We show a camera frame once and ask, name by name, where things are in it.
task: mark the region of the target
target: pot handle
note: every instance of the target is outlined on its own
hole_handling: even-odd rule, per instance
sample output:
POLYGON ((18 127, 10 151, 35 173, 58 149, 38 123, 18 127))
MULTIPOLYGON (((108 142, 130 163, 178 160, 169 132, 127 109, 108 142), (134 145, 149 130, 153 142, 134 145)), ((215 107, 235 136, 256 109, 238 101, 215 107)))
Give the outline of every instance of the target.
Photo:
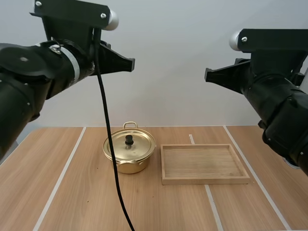
POLYGON ((126 122, 124 125, 123 125, 123 129, 125 129, 126 125, 127 124, 134 124, 136 128, 138 128, 138 125, 136 122, 133 122, 133 121, 129 121, 129 122, 126 122))
POLYGON ((135 160, 120 160, 116 163, 117 166, 123 165, 123 164, 137 164, 138 162, 135 160))

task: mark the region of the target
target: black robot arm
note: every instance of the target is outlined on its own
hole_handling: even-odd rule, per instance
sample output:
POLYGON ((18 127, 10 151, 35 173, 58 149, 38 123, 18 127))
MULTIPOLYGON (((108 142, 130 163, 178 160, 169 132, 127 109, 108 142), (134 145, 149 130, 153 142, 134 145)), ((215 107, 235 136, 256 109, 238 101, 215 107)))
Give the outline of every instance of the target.
POLYGON ((308 30, 243 29, 230 46, 251 53, 235 65, 206 69, 205 80, 243 94, 261 117, 262 139, 308 175, 308 95, 299 88, 308 30))
MULTIPOLYGON (((96 75, 94 29, 117 27, 107 6, 77 0, 35 1, 32 15, 42 18, 46 42, 23 47, 0 44, 0 159, 29 121, 39 117, 45 100, 96 75)), ((106 42, 99 47, 100 74, 133 71, 127 59, 106 42)))

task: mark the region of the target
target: gold pot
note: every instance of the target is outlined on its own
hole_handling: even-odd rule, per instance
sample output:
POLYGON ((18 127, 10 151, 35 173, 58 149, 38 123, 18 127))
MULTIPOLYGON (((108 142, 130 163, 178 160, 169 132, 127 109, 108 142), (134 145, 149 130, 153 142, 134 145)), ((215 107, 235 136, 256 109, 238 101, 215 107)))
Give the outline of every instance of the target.
MULTIPOLYGON (((156 143, 147 131, 139 129, 135 122, 126 122, 123 129, 111 134, 117 171, 133 174, 144 170, 150 162, 156 143), (134 124, 135 128, 126 128, 134 124)), ((105 156, 112 161, 108 137, 103 144, 105 156)))

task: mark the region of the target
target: lid knob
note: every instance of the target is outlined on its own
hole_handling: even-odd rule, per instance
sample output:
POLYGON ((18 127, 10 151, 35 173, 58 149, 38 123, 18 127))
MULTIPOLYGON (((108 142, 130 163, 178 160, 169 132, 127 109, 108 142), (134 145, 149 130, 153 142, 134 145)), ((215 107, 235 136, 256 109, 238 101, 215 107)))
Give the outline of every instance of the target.
POLYGON ((132 146, 134 141, 133 141, 133 136, 132 135, 127 135, 125 137, 125 144, 128 145, 128 146, 132 146))

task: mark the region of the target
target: wooden tray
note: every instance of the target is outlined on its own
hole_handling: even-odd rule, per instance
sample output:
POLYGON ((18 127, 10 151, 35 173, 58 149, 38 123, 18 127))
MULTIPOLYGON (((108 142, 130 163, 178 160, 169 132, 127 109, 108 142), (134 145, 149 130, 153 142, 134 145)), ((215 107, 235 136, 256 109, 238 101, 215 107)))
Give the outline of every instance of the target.
POLYGON ((230 144, 161 145, 160 151, 163 185, 249 183, 230 144))

